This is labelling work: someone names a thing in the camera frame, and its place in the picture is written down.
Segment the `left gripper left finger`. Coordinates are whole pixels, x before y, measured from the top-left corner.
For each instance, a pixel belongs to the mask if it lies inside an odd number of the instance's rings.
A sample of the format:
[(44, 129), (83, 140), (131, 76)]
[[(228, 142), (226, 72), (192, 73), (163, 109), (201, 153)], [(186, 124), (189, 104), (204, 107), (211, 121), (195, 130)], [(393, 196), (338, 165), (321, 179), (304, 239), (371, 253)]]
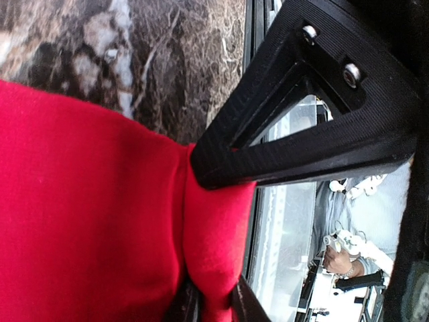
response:
[(166, 311), (164, 322), (200, 322), (201, 293), (190, 278), (186, 278)]

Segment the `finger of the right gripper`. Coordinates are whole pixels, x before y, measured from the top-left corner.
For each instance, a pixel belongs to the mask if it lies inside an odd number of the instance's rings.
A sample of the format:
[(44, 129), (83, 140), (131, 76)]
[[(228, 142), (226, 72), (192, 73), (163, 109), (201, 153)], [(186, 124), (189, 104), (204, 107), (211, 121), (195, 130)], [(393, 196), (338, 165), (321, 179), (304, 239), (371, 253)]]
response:
[[(422, 120), (414, 39), (420, 1), (285, 1), (190, 157), (207, 189), (392, 171)], [(264, 133), (309, 95), (332, 121), (271, 142)]]

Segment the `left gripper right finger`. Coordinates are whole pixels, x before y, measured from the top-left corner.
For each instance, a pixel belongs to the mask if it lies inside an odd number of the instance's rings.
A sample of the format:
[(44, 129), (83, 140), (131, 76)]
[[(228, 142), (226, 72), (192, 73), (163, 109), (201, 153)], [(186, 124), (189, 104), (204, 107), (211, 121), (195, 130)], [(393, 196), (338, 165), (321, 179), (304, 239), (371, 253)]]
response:
[(270, 322), (263, 307), (243, 276), (232, 290), (233, 321), (238, 322)]

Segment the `red sock plain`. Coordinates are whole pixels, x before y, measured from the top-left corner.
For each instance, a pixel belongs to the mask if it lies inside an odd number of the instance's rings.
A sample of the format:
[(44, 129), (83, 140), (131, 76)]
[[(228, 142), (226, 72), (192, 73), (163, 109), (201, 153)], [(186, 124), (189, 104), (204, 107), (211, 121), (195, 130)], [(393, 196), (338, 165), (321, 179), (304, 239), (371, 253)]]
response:
[(254, 184), (208, 191), (182, 146), (1, 83), (1, 320), (162, 321), (186, 278), (233, 321)]

